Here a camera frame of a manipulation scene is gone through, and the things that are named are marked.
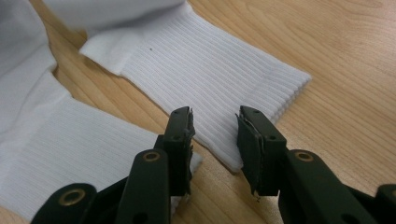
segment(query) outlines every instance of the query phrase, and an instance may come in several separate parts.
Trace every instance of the folded sock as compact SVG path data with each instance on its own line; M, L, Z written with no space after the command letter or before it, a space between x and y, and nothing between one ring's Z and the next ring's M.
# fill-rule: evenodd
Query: folded sock
M57 189L104 189L157 135L74 100L50 72L45 28L28 1L0 0L0 205L31 220ZM201 157L191 160L193 172ZM179 197L172 199L172 210Z
M235 143L239 106L276 122L310 80L205 21L188 3L92 33L82 54L130 79L167 113L193 107L195 139L234 172L243 165Z

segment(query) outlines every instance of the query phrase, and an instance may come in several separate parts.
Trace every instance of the white fabric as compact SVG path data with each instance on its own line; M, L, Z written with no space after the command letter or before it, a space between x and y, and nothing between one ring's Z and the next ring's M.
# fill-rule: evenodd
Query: white fabric
M44 0L44 2L70 27L100 28L174 7L184 0Z
M72 99L56 81L45 28L27 1L0 0L0 38L1 206L30 220L57 189L101 190L153 147L156 134ZM200 160L194 153L192 171Z
M63 8L73 16L68 1ZM103 13L117 14L111 8ZM130 79L167 113L193 107L195 139L234 172L242 167L235 143L239 106L260 109L276 122L310 80L203 20L188 3L92 34L81 53Z

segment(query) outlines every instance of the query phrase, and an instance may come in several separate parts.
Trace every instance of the table surface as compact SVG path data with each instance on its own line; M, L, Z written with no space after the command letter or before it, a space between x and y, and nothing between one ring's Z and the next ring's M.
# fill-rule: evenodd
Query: table surface
M72 95L155 133L168 116L128 80L78 54L84 32L66 29L40 0L58 62L56 78ZM396 1L190 0L206 20L312 76L276 127L289 148L317 153L346 184L371 195L396 183ZM204 147L189 200L173 223L282 223L277 198L250 195ZM26 223L0 209L1 223Z

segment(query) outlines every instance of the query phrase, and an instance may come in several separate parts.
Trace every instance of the white sock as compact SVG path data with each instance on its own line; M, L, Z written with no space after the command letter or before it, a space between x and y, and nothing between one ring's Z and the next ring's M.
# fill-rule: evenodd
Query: white sock
M188 3L112 28L80 26L94 28L81 53L130 79L167 113L191 106L195 139L234 172L242 167L234 115L239 106L255 107L276 122L310 80L203 20Z
M44 26L27 1L0 0L0 33L1 206L31 220L57 189L104 189L153 148L156 134L72 99L57 82ZM192 172L200 160L194 153Z

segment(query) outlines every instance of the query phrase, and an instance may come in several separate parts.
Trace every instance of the brass screw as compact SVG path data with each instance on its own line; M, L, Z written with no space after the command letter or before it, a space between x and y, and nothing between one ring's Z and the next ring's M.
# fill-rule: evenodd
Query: brass screw
M294 155L300 161L313 161L314 160L314 157L311 154L306 153L306 152L299 151L299 152L296 152Z
M65 192L59 199L59 204L62 206L70 206L79 203L85 197L85 190L70 189Z
M145 161L157 161L160 157L161 156L158 152L152 152L152 151L143 155L143 159Z

